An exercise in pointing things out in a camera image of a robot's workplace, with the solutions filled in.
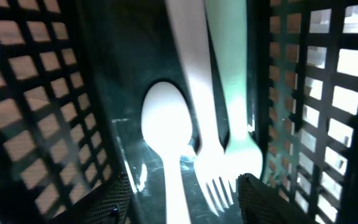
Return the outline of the white plastic fork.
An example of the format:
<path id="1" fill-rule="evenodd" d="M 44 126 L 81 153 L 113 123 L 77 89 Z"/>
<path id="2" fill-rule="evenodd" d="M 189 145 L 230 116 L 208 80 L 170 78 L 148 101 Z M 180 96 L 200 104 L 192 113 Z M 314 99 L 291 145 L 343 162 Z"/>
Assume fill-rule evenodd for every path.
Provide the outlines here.
<path id="1" fill-rule="evenodd" d="M 165 4 L 198 122 L 196 178 L 209 209 L 219 216 L 233 202 L 231 195 L 225 197 L 219 179 L 223 174 L 223 147 L 216 121 L 204 1 L 166 0 Z"/>

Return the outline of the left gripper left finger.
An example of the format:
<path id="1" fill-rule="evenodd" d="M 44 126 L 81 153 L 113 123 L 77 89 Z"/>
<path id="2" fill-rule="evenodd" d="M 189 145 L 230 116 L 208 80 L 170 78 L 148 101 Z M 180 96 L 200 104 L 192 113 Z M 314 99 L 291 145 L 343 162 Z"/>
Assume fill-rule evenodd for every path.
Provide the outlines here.
<path id="1" fill-rule="evenodd" d="M 128 175 L 121 172 L 49 222 L 51 224 L 125 224 L 131 194 Z"/>

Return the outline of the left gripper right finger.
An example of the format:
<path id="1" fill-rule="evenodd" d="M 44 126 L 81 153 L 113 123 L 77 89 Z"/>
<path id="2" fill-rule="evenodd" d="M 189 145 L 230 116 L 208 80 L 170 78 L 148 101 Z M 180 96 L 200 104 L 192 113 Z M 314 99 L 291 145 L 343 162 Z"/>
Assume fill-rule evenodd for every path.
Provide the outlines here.
<path id="1" fill-rule="evenodd" d="M 246 224 L 316 223 L 251 173 L 240 175 L 237 186 L 242 220 Z"/>

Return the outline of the pale green plastic fork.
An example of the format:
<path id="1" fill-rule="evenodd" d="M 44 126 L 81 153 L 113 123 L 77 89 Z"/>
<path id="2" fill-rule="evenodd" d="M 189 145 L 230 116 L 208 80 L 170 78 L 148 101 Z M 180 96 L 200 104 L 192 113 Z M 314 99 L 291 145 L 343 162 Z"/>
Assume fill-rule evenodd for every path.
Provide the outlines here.
<path id="1" fill-rule="evenodd" d="M 259 178 L 264 163 L 248 130 L 247 2 L 207 0 L 205 7 L 229 124 L 225 175 L 236 192 L 238 177 L 251 173 Z"/>

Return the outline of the white plastic spoon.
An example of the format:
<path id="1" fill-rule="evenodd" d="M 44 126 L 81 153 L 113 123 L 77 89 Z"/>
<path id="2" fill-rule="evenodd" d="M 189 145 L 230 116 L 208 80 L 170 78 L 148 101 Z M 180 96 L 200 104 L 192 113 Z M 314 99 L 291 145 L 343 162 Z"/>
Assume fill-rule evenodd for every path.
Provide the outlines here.
<path id="1" fill-rule="evenodd" d="M 169 82 L 158 82 L 147 92 L 141 113 L 145 142 L 163 162 L 166 223 L 190 223 L 180 159 L 192 135 L 186 101 Z"/>

